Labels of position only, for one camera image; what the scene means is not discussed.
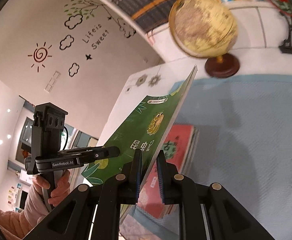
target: globe stand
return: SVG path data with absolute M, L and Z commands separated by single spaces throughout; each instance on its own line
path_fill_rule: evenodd
M 235 75 L 240 68 L 239 60 L 232 54 L 208 58 L 205 70 L 211 77 L 227 78 Z

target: window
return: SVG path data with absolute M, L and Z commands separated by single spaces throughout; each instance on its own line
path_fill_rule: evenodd
M 17 152 L 16 152 L 16 158 L 15 160 L 19 161 L 20 163 L 24 164 L 25 158 L 31 156 L 31 131 L 33 127 L 33 120 L 30 118 L 26 118 L 22 133 L 19 139 L 19 144 L 17 147 Z M 68 136 L 68 141 L 65 149 L 69 149 L 69 145 L 71 142 L 71 139 L 73 135 L 75 134 L 76 129 L 74 127 L 65 124 L 65 127 L 68 130 L 69 136 Z M 67 133 L 66 130 L 64 129 L 62 132 L 62 138 L 61 138 L 61 149 L 62 150 L 65 146 L 67 139 Z

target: book cover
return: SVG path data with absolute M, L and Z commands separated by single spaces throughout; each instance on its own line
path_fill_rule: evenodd
M 162 145 L 167 162 L 176 165 L 178 172 L 182 171 L 185 164 L 193 132 L 192 125 L 173 125 Z M 141 190 L 137 205 L 155 218 L 162 218 L 171 209 L 161 201 L 156 164 Z
M 140 148 L 142 175 L 147 178 L 196 72 L 195 66 L 183 84 L 169 95 L 146 96 L 104 145 L 117 146 L 121 154 L 116 158 L 90 163 L 82 175 L 93 185 L 102 184 L 108 178 L 121 173 L 123 165 L 131 162 L 135 150 Z

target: insect illustration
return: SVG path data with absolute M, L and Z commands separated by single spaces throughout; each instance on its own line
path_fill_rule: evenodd
M 159 130 L 159 126 L 162 122 L 162 120 L 164 119 L 164 115 L 163 113 L 158 113 L 154 118 L 153 120 L 151 120 L 149 126 L 148 126 L 148 129 L 147 129 L 147 133 L 149 135 L 153 135 L 155 134 L 156 132 L 158 132 Z

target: human hand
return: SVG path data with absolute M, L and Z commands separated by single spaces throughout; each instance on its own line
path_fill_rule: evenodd
M 56 207 L 60 202 L 62 202 L 70 193 L 70 183 L 69 183 L 70 171 L 66 170 L 64 175 L 58 180 L 57 188 L 55 188 L 51 193 L 51 198 L 48 199 L 48 203 Z M 38 194 L 43 195 L 43 188 L 49 189 L 50 184 L 40 175 L 35 175 L 32 178 L 33 185 Z

